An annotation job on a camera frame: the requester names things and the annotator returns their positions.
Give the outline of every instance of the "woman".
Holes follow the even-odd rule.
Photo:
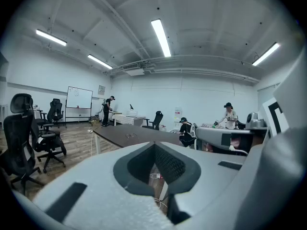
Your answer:
[[[224,107],[226,107],[226,112],[224,114],[224,117],[218,122],[221,123],[223,120],[226,118],[226,128],[228,129],[235,129],[236,127],[236,122],[238,120],[238,117],[236,115],[236,112],[233,110],[233,107],[230,102],[228,102]]]
[[[182,123],[182,126],[180,128],[179,140],[185,147],[193,145],[195,138],[190,135],[192,124],[185,117],[181,118],[180,123]]]

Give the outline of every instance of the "black pants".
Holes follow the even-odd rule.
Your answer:
[[[187,147],[190,146],[192,144],[194,144],[194,140],[195,138],[193,138],[192,136],[179,136],[179,140],[182,142],[182,144]]]
[[[104,119],[102,120],[102,125],[106,125],[109,120],[109,111],[104,111]]]

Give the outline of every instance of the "white plastic surface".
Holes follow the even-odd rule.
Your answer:
[[[68,87],[67,107],[91,108],[93,91]]]

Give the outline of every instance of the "white shirt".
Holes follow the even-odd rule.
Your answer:
[[[221,123],[225,118],[230,118],[230,119],[236,119],[236,112],[234,110],[231,110],[231,112],[225,112],[224,117],[222,118],[222,120],[219,122]],[[226,121],[226,128],[228,129],[234,129],[236,127],[236,122],[235,121]]]

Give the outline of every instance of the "air vent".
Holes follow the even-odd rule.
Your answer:
[[[123,67],[124,70],[132,70],[132,69],[138,69],[138,68],[140,68],[138,63],[127,65]]]

